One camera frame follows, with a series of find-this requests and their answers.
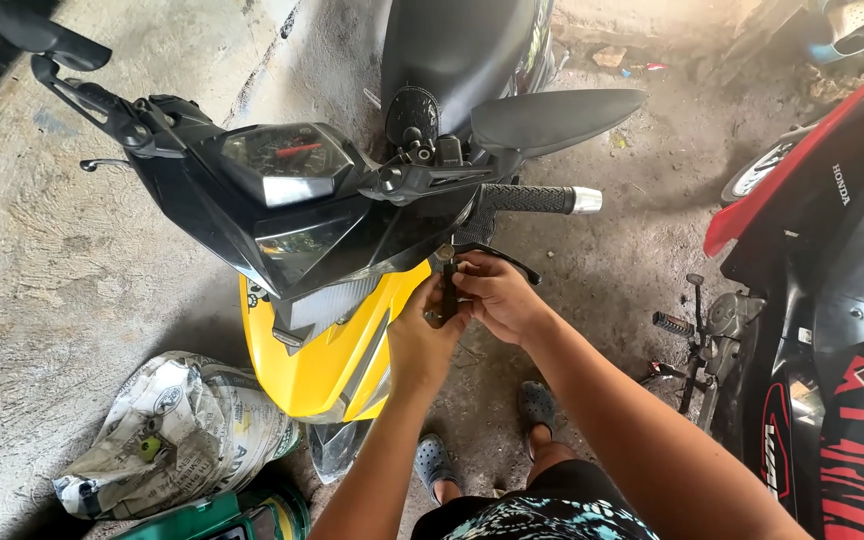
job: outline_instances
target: black mirror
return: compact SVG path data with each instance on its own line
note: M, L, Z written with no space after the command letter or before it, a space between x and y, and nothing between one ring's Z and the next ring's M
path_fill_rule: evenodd
M472 110L472 139L491 154L513 149L536 158L615 128L645 98L635 88L594 88L497 99Z
M5 0L0 0L0 34L23 51L43 53L76 71L102 68L113 55L109 48Z

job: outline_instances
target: green object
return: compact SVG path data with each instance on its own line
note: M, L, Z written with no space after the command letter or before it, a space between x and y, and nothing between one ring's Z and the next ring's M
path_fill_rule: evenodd
M308 506L294 487L233 491L193 500L166 510L112 536L115 540L306 540Z
M138 443L138 455L142 460L152 461L161 448L162 441L159 440L159 437L146 437Z

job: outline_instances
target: croc sandal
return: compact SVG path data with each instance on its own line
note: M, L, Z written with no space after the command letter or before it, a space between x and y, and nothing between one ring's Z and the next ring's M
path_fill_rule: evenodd
M525 436L525 455L535 461L529 448L529 434L535 424L544 424L549 433L555 435L555 401L548 388L541 382L526 380L518 387L518 414L522 419Z
M449 460L449 454L446 453L446 445L434 433L428 434L418 441L413 466L418 479L428 490L429 498L439 507L442 503L435 497L435 490L432 489L432 486L438 481L452 481L455 485L459 485L455 472L452 472L452 462Z

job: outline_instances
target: cement bag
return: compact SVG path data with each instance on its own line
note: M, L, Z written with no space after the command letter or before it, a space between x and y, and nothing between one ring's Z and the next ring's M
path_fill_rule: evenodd
M252 370L173 350L128 378L92 447L53 485L76 517L143 518L241 489L298 443L299 423Z

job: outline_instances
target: wheel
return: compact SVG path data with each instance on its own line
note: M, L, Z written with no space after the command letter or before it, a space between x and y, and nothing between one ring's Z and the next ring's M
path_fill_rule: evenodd
M759 154L758 157L749 161L742 167L722 189L722 207L725 208L732 203L738 202L758 186L763 179L792 151L799 142L806 138L818 122L806 127L787 132L779 137L772 146Z

